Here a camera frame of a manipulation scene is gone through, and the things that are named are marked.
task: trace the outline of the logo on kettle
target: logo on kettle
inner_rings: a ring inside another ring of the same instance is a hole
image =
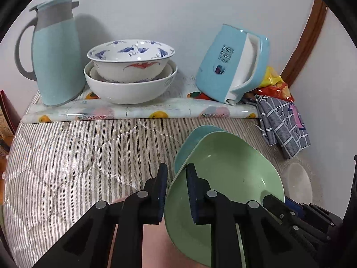
[[[218,75],[222,75],[225,70],[226,70],[226,68],[222,65],[214,65],[213,66],[213,71]]]

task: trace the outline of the gray checkered cloth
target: gray checkered cloth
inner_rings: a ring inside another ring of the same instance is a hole
[[[294,103],[268,96],[255,96],[259,113],[259,129],[263,138],[273,146],[279,143],[286,159],[310,146],[310,139]]]

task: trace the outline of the white bowl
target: white bowl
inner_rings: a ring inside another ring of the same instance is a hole
[[[285,195],[297,203],[312,203],[312,187],[304,167],[297,162],[292,163],[282,174],[281,181]]]
[[[141,39],[115,40],[92,48],[87,57],[109,82],[147,82],[165,67],[175,50],[166,44]]]
[[[159,77],[163,76],[162,78],[148,82],[120,84],[102,81],[98,72],[92,71],[93,67],[94,64],[91,61],[84,68],[84,75],[90,89],[105,101],[123,105],[140,104],[161,96],[171,85],[177,73],[176,64],[169,60],[163,73],[160,73]]]
[[[169,65],[169,64],[166,64],[164,69],[162,70],[162,72],[160,72],[158,74],[158,76],[156,76],[154,79],[152,79],[151,81],[153,80],[158,80],[160,78],[165,78],[165,77],[168,77],[172,75],[172,67]],[[104,78],[102,78],[99,73],[97,72],[97,69],[95,67],[93,67],[90,72],[89,72],[89,76],[91,78],[94,78],[95,80],[97,81],[103,81],[103,82],[107,82]]]

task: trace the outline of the brown wooden trim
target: brown wooden trim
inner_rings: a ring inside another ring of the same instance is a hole
[[[310,17],[300,41],[281,73],[282,79],[291,86],[308,60],[320,35],[326,17],[327,5],[322,0],[314,0]]]

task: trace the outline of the green plastic plate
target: green plastic plate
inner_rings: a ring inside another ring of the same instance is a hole
[[[187,163],[193,163],[197,175],[208,180],[212,189],[230,200],[262,203],[266,195],[273,194],[284,201],[283,185],[274,166],[252,146],[231,133],[213,132],[203,137],[183,167]],[[167,193],[166,229],[182,253],[211,266],[211,227],[193,223],[183,167]]]

